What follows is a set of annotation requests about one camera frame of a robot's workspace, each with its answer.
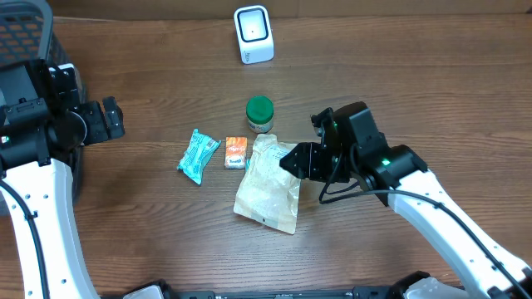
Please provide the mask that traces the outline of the teal snack packet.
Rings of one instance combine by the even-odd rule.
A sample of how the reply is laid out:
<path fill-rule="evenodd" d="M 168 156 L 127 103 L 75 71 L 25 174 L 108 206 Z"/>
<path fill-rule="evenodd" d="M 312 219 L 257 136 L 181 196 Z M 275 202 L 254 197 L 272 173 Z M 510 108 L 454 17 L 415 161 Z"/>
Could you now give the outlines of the teal snack packet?
<path fill-rule="evenodd" d="M 201 134 L 198 129 L 194 129 L 177 169 L 181 170 L 193 182 L 201 185 L 204 168 L 220 144 L 220 140 L 215 140 L 208 135 Z"/>

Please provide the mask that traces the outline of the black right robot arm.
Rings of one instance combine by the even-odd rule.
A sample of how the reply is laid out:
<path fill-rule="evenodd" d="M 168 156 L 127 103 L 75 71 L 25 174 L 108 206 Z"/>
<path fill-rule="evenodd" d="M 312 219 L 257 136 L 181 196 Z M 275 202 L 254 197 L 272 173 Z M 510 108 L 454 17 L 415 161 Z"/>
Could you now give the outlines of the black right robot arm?
<path fill-rule="evenodd" d="M 311 121 L 320 142 L 297 144 L 279 162 L 299 179 L 330 186 L 321 204 L 375 195 L 440 254 L 461 287 L 414 272 L 387 288 L 387 298 L 529 298 L 531 267 L 500 246 L 444 190 L 427 163 L 406 145 L 391 147 L 361 101 L 327 108 Z"/>

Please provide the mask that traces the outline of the orange snack packet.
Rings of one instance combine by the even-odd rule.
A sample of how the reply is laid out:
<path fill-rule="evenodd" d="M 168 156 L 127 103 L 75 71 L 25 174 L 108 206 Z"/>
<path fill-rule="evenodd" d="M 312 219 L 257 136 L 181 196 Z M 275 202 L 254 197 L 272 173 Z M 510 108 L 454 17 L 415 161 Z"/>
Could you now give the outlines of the orange snack packet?
<path fill-rule="evenodd" d="M 244 169 L 247 161 L 248 139 L 246 137 L 227 137 L 225 139 L 226 169 Z"/>

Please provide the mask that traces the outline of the white pouch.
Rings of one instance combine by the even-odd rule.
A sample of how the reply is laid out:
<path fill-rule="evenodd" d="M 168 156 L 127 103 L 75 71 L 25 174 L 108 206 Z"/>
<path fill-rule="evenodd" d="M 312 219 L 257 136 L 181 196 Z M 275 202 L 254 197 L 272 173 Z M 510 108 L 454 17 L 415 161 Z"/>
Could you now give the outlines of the white pouch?
<path fill-rule="evenodd" d="M 294 148 L 294 144 L 280 142 L 273 134 L 257 136 L 236 193 L 236 214 L 284 233 L 295 233 L 301 180 L 279 166 Z"/>

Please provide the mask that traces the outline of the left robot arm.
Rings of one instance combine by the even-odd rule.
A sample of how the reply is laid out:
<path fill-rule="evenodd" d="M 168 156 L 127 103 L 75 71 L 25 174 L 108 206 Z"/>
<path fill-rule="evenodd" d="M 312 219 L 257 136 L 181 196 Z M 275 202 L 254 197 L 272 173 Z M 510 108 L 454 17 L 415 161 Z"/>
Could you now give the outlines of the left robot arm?
<path fill-rule="evenodd" d="M 96 298 L 73 211 L 75 152 L 122 137 L 113 97 L 81 102 L 76 68 L 42 59 L 1 69 L 1 194 L 27 298 Z"/>

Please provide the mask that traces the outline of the green round lid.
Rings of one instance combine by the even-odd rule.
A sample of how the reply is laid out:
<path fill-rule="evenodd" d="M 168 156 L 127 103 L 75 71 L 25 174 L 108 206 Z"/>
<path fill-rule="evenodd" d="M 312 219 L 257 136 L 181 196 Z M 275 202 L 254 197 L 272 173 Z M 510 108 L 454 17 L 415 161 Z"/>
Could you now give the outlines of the green round lid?
<path fill-rule="evenodd" d="M 254 96 L 246 105 L 249 128 L 257 134 L 266 134 L 273 128 L 274 107 L 267 96 Z"/>

